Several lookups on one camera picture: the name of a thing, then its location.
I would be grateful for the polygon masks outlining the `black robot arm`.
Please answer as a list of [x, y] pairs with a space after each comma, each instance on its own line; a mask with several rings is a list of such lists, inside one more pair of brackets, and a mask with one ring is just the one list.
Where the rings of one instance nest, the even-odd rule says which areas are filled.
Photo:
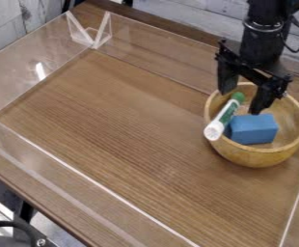
[[299, 47], [286, 45], [290, 25], [299, 27], [294, 18], [299, 0], [246, 0], [246, 3], [241, 41], [218, 41], [214, 55], [217, 90], [225, 95], [236, 89], [238, 77], [244, 77], [257, 87], [248, 113], [258, 115], [276, 98], [284, 97], [292, 82], [292, 75], [280, 62], [280, 54], [285, 48], [292, 53], [299, 52]]

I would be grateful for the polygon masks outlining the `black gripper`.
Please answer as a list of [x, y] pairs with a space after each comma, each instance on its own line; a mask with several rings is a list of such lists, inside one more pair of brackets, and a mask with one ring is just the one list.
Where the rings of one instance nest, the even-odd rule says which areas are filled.
[[240, 55], [241, 44], [237, 41], [218, 41], [214, 60], [217, 63], [217, 90], [221, 95], [237, 86], [238, 77], [244, 77], [257, 86], [254, 97], [248, 107], [250, 115], [258, 115], [269, 108], [276, 99], [285, 96], [286, 86], [292, 81], [280, 61], [254, 65]]

